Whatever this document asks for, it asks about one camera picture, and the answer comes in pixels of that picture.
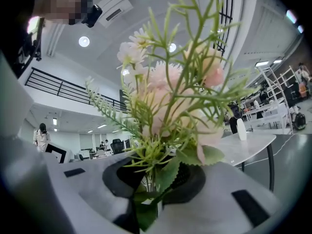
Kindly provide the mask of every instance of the black camera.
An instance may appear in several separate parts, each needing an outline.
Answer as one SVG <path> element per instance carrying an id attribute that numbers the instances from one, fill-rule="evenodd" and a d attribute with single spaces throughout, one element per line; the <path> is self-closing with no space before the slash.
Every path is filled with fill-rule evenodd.
<path id="1" fill-rule="evenodd" d="M 91 12 L 87 14 L 81 23 L 84 23 L 89 28 L 92 28 L 97 22 L 98 18 L 101 16 L 102 12 L 102 9 L 98 5 L 93 5 Z"/>

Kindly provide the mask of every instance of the person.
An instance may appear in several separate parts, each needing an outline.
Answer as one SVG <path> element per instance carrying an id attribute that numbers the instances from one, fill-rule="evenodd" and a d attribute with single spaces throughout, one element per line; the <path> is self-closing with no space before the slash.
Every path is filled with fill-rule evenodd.
<path id="1" fill-rule="evenodd" d="M 41 123 L 39 129 L 34 131 L 34 145 L 38 147 L 40 152 L 44 152 L 48 141 L 51 141 L 50 133 L 47 131 L 45 124 Z"/>
<path id="2" fill-rule="evenodd" d="M 99 149 L 104 150 L 104 142 L 103 141 L 101 141 L 101 144 L 99 145 Z"/>
<path id="3" fill-rule="evenodd" d="M 256 110 L 260 109 L 259 102 L 256 99 L 254 100 L 253 104 Z M 263 118 L 262 113 L 257 112 L 257 119 L 261 119 L 261 118 Z"/>
<path id="4" fill-rule="evenodd" d="M 105 140 L 105 149 L 107 150 L 108 140 Z"/>
<path id="5" fill-rule="evenodd" d="M 1 1 L 2 18 L 5 18 L 0 49 L 19 78 L 24 69 L 20 63 L 26 60 L 25 47 L 29 45 L 27 27 L 32 17 L 41 17 L 51 22 L 73 25 L 89 15 L 93 0 L 11 0 L 14 6 Z"/>
<path id="6" fill-rule="evenodd" d="M 301 71 L 301 80 L 307 86 L 310 81 L 309 73 L 307 72 L 307 67 L 303 64 L 303 62 L 299 63 L 299 68 Z"/>

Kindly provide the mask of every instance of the green leaf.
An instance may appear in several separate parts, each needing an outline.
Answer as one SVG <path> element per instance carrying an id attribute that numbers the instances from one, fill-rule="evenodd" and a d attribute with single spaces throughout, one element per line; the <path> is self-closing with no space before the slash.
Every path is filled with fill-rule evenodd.
<path id="1" fill-rule="evenodd" d="M 224 158 L 224 154 L 215 147 L 203 146 L 203 151 L 206 158 L 206 165 L 216 164 L 217 162 L 221 161 Z M 196 149 L 187 147 L 182 151 L 182 153 L 185 154 L 186 156 L 181 154 L 181 152 L 177 152 L 176 157 L 184 164 L 199 165 L 199 166 L 202 165 L 202 163 L 197 157 Z"/>
<path id="2" fill-rule="evenodd" d="M 157 198 L 159 196 L 158 192 L 141 192 L 134 194 L 134 201 L 135 202 L 144 202 L 147 199 Z"/>
<path id="3" fill-rule="evenodd" d="M 179 171 L 180 160 L 172 158 L 160 171 L 156 171 L 156 188 L 159 193 L 164 192 L 175 180 Z"/>
<path id="4" fill-rule="evenodd" d="M 139 227 L 145 232 L 157 218 L 157 205 L 136 203 L 136 217 Z"/>

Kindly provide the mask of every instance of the cable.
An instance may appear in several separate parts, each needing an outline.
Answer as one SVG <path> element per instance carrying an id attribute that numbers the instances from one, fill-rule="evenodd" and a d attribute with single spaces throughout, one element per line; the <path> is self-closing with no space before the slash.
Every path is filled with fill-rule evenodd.
<path id="1" fill-rule="evenodd" d="M 283 147 L 286 145 L 286 143 L 287 143 L 294 135 L 296 135 L 296 134 L 293 134 L 292 136 L 290 136 L 290 137 L 288 138 L 288 140 L 286 140 L 285 143 L 281 146 L 281 148 L 276 152 L 276 154 L 273 154 L 273 156 L 277 155 L 277 154 L 283 149 Z M 267 160 L 267 159 L 269 159 L 269 158 L 264 158 L 264 159 L 261 159 L 261 160 L 257 160 L 257 161 L 248 163 L 248 164 L 246 164 L 245 166 L 248 166 L 248 165 L 251 165 L 251 164 L 260 162 L 260 161 L 264 161 L 264 160 Z"/>

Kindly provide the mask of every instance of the balcony railing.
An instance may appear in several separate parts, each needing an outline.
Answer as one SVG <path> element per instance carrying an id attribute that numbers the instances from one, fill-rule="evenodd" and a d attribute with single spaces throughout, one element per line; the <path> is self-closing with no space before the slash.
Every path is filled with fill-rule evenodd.
<path id="1" fill-rule="evenodd" d="M 234 0 L 219 0 L 219 4 L 223 2 L 223 5 L 219 11 L 219 24 L 222 26 L 229 26 L 229 24 L 231 24 L 233 21 L 233 1 Z M 228 29 L 219 37 L 219 39 L 222 40 L 224 43 L 227 43 L 228 41 L 230 30 L 231 29 Z M 218 41 L 217 44 L 214 44 L 214 48 L 221 51 L 223 56 L 226 45 Z"/>
<path id="2" fill-rule="evenodd" d="M 47 92 L 55 96 L 71 99 L 92 106 L 94 105 L 93 102 L 90 101 L 90 96 L 88 95 L 86 88 L 48 74 L 34 67 L 32 67 L 32 72 L 28 77 L 25 86 Z M 111 104 L 116 111 L 127 110 L 124 103 L 101 94 L 97 95 L 101 96 L 102 99 Z"/>

